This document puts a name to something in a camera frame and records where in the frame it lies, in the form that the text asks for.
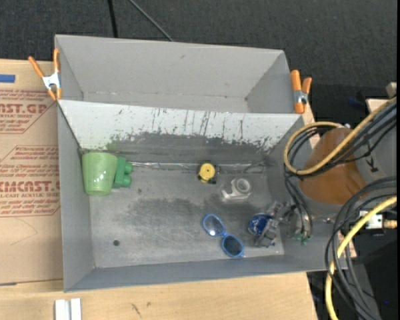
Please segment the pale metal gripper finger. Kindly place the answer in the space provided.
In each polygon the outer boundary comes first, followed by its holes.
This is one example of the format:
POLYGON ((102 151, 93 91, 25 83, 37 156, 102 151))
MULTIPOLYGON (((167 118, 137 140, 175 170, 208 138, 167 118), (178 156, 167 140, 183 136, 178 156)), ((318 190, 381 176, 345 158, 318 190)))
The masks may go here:
POLYGON ((256 226, 254 246, 256 247, 270 247, 274 246, 277 240, 277 232, 279 230, 279 223, 274 219, 260 220, 256 226))
POLYGON ((268 205, 266 214, 274 220, 282 220, 286 211, 286 202, 275 201, 268 205))

